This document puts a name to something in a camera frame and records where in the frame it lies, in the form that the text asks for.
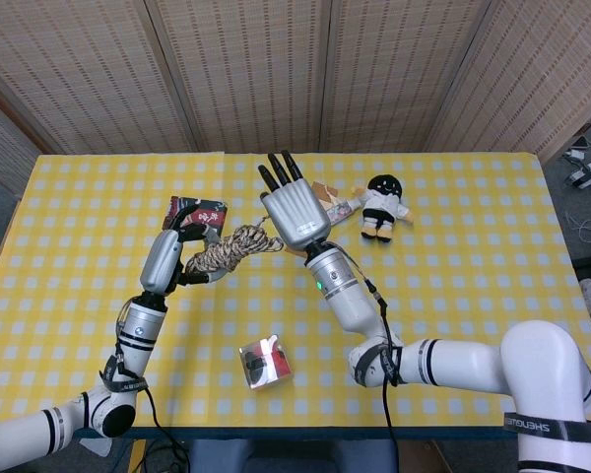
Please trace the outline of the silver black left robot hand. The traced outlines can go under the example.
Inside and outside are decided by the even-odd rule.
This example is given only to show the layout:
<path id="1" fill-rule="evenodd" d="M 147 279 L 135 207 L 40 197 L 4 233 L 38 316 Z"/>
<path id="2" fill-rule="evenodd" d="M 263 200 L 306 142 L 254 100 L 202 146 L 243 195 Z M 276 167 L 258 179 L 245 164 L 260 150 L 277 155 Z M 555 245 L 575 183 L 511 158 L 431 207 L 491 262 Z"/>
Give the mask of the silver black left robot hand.
<path id="1" fill-rule="evenodd" d="M 199 205 L 180 209 L 169 226 L 155 238 L 140 276 L 143 290 L 159 296 L 171 294 L 177 285 L 196 285 L 216 282 L 227 270 L 186 270 L 181 263 L 181 252 L 188 241 L 203 240 L 205 249 L 221 241 L 215 229 L 203 223 L 182 223 Z"/>

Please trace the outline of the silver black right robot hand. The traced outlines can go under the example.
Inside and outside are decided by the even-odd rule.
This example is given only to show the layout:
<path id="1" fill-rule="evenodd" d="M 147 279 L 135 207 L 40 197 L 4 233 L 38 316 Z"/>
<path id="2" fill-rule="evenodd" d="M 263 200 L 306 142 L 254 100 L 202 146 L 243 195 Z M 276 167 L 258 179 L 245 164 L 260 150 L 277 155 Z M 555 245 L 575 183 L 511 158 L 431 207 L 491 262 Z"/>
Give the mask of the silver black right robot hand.
<path id="1" fill-rule="evenodd" d="M 330 219 L 293 156 L 286 150 L 281 156 L 269 153 L 269 165 L 257 167 L 267 187 L 260 201 L 285 245 L 305 250 L 330 235 Z"/>

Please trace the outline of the brown cardboard card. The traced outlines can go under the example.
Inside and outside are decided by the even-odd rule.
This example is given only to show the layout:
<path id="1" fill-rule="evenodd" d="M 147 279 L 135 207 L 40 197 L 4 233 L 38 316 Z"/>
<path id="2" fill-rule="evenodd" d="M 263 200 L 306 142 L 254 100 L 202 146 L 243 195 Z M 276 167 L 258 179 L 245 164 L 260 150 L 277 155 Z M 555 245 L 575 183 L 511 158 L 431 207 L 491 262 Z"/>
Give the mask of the brown cardboard card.
<path id="1" fill-rule="evenodd" d="M 311 184 L 311 189 L 325 210 L 339 205 L 342 201 L 341 197 L 339 196 L 339 191 L 323 182 L 313 181 Z"/>

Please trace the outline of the white printed tube packet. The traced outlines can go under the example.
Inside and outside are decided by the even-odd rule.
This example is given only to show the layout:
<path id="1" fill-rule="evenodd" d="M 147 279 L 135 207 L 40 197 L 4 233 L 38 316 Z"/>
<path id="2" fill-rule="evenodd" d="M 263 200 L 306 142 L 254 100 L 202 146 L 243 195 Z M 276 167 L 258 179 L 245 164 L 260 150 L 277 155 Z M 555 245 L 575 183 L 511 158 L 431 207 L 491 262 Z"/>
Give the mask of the white printed tube packet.
<path id="1" fill-rule="evenodd" d="M 332 226 L 335 226 L 352 216 L 361 207 L 359 198 L 340 198 L 330 195 L 330 204 L 326 209 Z"/>

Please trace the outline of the black red card box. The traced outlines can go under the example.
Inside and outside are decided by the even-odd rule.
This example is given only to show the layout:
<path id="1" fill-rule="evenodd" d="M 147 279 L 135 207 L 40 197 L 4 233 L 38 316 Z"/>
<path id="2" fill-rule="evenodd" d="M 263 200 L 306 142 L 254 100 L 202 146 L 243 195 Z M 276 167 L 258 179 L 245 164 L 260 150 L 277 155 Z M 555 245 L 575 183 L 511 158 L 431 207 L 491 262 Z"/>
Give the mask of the black red card box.
<path id="1" fill-rule="evenodd" d="M 220 237 L 227 212 L 228 206 L 222 201 L 171 196 L 162 229 L 179 230 L 190 224 L 201 224 L 212 228 Z"/>

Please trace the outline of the black white plush doll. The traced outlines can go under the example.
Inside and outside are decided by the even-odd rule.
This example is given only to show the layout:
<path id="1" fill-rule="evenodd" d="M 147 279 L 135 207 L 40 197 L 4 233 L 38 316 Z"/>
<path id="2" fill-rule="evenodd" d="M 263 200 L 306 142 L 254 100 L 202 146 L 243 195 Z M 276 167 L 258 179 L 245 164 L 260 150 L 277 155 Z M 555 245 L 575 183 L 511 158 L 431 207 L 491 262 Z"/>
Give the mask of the black white plush doll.
<path id="1" fill-rule="evenodd" d="M 414 216 L 402 202 L 402 195 L 402 184 L 392 174 L 378 174 L 367 187 L 353 189 L 353 196 L 361 203 L 361 235 L 364 238 L 389 243 L 397 220 L 408 225 L 414 223 Z"/>

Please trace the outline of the clear plastic cube box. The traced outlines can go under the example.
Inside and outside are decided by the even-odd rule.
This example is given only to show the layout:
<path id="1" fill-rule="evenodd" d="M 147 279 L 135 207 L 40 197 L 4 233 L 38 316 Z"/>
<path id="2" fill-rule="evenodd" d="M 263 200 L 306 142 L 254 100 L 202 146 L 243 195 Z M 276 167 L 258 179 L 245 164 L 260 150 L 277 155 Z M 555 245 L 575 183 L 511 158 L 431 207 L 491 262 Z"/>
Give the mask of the clear plastic cube box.
<path id="1" fill-rule="evenodd" d="M 263 389 L 293 375 L 286 351 L 278 334 L 259 339 L 238 349 L 248 387 Z"/>

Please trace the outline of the woven folding screen panel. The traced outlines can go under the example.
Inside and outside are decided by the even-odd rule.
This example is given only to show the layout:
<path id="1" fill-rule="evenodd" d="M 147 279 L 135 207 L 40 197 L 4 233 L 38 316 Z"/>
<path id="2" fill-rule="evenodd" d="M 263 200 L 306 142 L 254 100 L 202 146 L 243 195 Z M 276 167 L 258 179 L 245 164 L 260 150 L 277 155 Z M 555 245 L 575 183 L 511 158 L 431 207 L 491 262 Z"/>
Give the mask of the woven folding screen panel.
<path id="1" fill-rule="evenodd" d="M 195 146 L 138 0 L 0 0 L 0 82 L 68 154 Z"/>
<path id="2" fill-rule="evenodd" d="M 9 115 L 0 97 L 0 184 L 16 197 L 25 193 L 41 150 Z"/>
<path id="3" fill-rule="evenodd" d="M 144 0 L 202 151 L 318 149 L 333 0 Z"/>
<path id="4" fill-rule="evenodd" d="M 547 163 L 590 121 L 591 0 L 491 0 L 426 148 Z"/>
<path id="5" fill-rule="evenodd" d="M 330 0 L 319 150 L 423 150 L 491 2 Z"/>

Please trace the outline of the yellow white checked tablecloth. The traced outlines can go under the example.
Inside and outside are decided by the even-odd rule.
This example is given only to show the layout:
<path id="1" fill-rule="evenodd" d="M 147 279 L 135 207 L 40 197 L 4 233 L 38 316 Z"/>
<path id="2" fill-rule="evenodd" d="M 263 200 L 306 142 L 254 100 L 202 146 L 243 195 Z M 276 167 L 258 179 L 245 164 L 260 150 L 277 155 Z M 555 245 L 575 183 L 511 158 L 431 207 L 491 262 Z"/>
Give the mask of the yellow white checked tablecloth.
<path id="1" fill-rule="evenodd" d="M 263 222 L 262 155 L 42 156 L 0 254 L 0 421 L 61 404 L 99 382 L 116 316 L 139 277 L 171 196 L 228 206 L 225 228 Z M 566 329 L 591 368 L 591 321 L 541 166 L 530 154 L 305 154 L 304 176 L 348 195 L 395 175 L 414 223 L 389 244 L 358 216 L 331 238 L 388 304 L 391 329 L 423 339 L 498 344 L 509 327 Z M 425 385 L 356 385 L 343 331 L 300 258 L 244 259 L 222 280 L 180 287 L 150 357 L 139 428 L 496 426 L 505 396 Z M 238 349 L 278 334 L 293 375 L 246 382 Z M 587 412 L 591 419 L 591 405 Z"/>

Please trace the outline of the grey device on floor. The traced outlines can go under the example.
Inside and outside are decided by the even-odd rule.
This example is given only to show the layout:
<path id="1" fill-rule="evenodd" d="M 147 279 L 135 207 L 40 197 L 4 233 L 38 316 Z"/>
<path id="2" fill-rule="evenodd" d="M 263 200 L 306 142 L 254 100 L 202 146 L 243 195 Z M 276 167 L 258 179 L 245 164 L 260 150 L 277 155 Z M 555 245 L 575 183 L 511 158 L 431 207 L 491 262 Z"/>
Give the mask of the grey device on floor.
<path id="1" fill-rule="evenodd" d="M 562 154 L 562 157 L 574 166 L 574 171 L 566 178 L 566 181 L 578 189 L 591 186 L 591 162 L 586 163 L 585 161 L 587 151 L 591 151 L 591 142 L 586 137 L 580 136 Z"/>

